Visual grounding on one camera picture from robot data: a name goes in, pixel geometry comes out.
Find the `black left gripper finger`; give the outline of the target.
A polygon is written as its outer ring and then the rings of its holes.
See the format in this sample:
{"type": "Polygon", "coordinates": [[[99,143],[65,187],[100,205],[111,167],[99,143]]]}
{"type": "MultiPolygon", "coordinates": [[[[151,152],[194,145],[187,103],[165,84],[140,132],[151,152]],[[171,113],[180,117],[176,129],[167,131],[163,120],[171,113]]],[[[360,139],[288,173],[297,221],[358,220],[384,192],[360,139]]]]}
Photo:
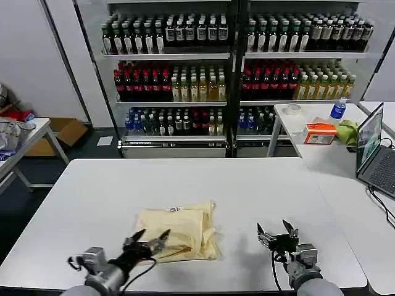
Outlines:
{"type": "Polygon", "coordinates": [[[136,233],[134,233],[132,236],[130,237],[126,237],[123,243],[123,247],[132,247],[135,244],[137,244],[140,240],[140,238],[143,236],[143,234],[145,233],[145,229],[142,229],[136,233]]]}
{"type": "Polygon", "coordinates": [[[164,250],[170,231],[171,230],[168,229],[164,231],[159,237],[151,239],[147,242],[147,246],[151,252],[151,255],[157,255],[164,250]]]}

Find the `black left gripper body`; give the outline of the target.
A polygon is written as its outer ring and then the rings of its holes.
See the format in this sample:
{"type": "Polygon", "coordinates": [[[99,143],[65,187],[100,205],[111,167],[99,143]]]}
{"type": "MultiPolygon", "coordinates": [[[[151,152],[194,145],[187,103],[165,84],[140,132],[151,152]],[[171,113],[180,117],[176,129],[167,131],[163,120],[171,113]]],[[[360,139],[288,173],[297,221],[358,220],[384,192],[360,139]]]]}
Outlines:
{"type": "Polygon", "coordinates": [[[145,242],[131,242],[122,248],[122,254],[117,258],[123,269],[133,269],[138,263],[149,260],[153,254],[145,242]]]}

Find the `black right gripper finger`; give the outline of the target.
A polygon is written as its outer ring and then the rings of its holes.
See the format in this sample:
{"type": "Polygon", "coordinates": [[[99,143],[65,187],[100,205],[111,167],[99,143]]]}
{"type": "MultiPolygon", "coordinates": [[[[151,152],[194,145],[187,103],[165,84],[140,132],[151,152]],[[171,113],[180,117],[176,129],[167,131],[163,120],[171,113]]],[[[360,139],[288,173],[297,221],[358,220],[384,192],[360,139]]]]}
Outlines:
{"type": "Polygon", "coordinates": [[[284,227],[286,228],[288,234],[292,238],[299,237],[299,229],[294,228],[291,223],[287,222],[286,220],[282,220],[284,227]]]}
{"type": "Polygon", "coordinates": [[[277,239],[271,234],[265,232],[259,223],[257,223],[257,238],[263,246],[273,246],[277,242],[277,239]]]}

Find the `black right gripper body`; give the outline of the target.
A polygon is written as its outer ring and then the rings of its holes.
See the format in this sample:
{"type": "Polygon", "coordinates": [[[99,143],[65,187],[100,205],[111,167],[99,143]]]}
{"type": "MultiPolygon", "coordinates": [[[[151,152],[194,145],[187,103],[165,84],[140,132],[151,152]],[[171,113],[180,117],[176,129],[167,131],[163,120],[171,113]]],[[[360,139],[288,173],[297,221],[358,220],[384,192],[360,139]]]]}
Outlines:
{"type": "Polygon", "coordinates": [[[299,238],[290,234],[279,234],[269,240],[268,248],[273,253],[274,262],[288,263],[296,253],[299,238]]]}

